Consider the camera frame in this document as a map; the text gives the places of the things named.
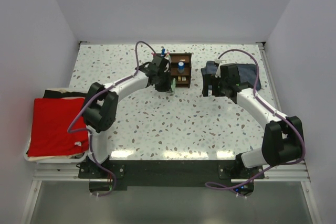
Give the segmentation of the blue battery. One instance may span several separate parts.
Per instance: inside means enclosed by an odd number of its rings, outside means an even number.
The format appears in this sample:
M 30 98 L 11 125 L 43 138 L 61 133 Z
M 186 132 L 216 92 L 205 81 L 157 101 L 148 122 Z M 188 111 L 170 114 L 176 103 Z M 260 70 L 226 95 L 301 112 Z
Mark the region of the blue battery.
M 183 61 L 180 61 L 178 63 L 178 72 L 179 73 L 183 73 L 184 72 L 184 62 Z

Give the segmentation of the brown wooden desk organizer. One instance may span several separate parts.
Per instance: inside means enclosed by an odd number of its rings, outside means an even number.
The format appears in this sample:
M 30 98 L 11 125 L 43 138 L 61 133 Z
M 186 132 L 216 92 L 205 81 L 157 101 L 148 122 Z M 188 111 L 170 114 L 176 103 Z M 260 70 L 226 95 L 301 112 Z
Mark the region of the brown wooden desk organizer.
M 153 63 L 158 65 L 154 82 L 156 91 L 172 93 L 176 88 L 189 88 L 191 85 L 191 53 L 152 53 Z

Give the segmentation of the light green stapler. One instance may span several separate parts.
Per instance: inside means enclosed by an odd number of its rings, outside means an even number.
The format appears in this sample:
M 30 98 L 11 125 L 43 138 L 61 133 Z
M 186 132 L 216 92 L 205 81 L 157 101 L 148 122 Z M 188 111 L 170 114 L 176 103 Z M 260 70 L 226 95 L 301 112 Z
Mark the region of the light green stapler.
M 171 93 L 174 94 L 176 90 L 176 79 L 173 78 L 171 81 Z

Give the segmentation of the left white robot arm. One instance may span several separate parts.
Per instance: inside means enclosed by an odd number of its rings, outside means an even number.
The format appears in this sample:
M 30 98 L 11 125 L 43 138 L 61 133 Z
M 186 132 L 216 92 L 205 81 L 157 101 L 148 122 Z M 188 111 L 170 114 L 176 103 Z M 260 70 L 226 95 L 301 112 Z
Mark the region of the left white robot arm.
M 108 174 L 109 158 L 107 144 L 100 133 L 107 131 L 114 123 L 118 103 L 134 92 L 154 86 L 158 92 L 171 93 L 171 61 L 167 57 L 154 56 L 152 61 L 136 67 L 135 73 L 108 84 L 93 83 L 85 97 L 82 118 L 89 132 L 88 156 L 93 163 L 90 171 L 97 178 Z

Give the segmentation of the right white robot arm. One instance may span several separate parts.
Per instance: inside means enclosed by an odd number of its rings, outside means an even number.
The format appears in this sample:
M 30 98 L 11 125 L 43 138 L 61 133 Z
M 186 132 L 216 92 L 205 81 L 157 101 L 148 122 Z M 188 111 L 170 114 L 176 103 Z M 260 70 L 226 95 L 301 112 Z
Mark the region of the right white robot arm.
M 201 69 L 202 95 L 227 97 L 245 109 L 264 129 L 261 148 L 236 155 L 231 175 L 246 178 L 263 165 L 271 167 L 298 160 L 303 156 L 301 120 L 277 111 L 258 95 L 261 88 L 254 64 L 219 65 L 208 61 Z

